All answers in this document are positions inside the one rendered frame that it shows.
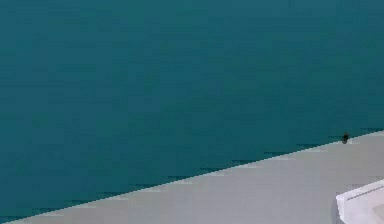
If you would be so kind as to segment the white bathtub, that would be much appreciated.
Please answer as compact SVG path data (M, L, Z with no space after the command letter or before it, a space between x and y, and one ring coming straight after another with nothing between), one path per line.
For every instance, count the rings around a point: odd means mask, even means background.
M336 196L344 224L384 224L384 179Z

